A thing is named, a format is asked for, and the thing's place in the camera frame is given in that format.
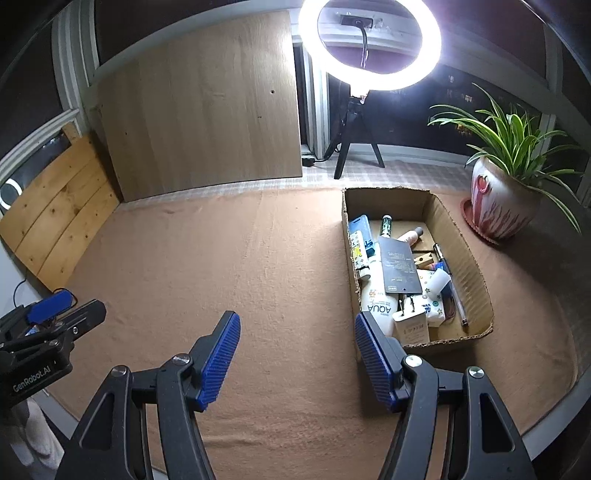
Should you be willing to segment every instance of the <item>black card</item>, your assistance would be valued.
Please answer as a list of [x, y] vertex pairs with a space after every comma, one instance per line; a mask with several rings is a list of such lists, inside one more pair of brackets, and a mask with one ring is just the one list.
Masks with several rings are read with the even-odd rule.
[[409, 295], [423, 293], [410, 245], [386, 237], [380, 237], [378, 243], [382, 256], [386, 293], [405, 293]]

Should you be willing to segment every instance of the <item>white wall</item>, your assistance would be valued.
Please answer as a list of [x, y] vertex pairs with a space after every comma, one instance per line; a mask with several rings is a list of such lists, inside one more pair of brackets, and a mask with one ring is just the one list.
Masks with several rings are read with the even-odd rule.
[[[23, 278], [23, 273], [11, 259], [10, 250], [7, 250], [0, 242], [0, 317], [14, 308], [12, 294], [14, 288]], [[27, 281], [18, 287], [16, 298], [17, 305], [28, 305], [41, 300], [41, 295]]]

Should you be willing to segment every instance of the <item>flower pot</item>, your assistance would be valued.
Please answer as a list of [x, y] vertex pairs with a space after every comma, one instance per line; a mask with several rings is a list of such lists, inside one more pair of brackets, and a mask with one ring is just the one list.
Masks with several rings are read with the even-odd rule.
[[515, 235], [535, 217], [540, 197], [487, 158], [474, 165], [472, 220], [487, 237], [501, 240]]

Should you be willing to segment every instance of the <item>wooden plank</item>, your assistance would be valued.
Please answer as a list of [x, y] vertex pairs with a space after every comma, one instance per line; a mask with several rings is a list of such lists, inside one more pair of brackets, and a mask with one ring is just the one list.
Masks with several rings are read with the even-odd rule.
[[98, 84], [126, 201], [244, 180], [301, 176], [287, 11], [203, 28]]
[[37, 276], [50, 290], [64, 287], [86, 248], [113, 213], [119, 200], [105, 183], [82, 207], [61, 235]]
[[35, 220], [59, 191], [82, 170], [96, 151], [85, 136], [51, 162], [0, 220], [0, 236], [15, 252]]
[[107, 177], [98, 159], [92, 159], [43, 210], [17, 248], [19, 260], [35, 275], [62, 233]]
[[70, 141], [71, 144], [73, 144], [74, 142], [76, 142], [80, 139], [78, 129], [76, 128], [76, 126], [72, 122], [70, 122], [69, 124], [65, 124], [61, 128], [61, 131], [64, 132], [64, 135], [68, 138], [68, 140]]

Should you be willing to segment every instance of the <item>white bottle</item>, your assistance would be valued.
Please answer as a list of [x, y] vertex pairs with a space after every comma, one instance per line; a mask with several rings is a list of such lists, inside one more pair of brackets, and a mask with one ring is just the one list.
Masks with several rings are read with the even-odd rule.
[[361, 311], [370, 312], [386, 336], [394, 334], [392, 314], [398, 310], [398, 295], [386, 295], [384, 271], [379, 244], [375, 244], [375, 255], [369, 257], [371, 277], [361, 289]]

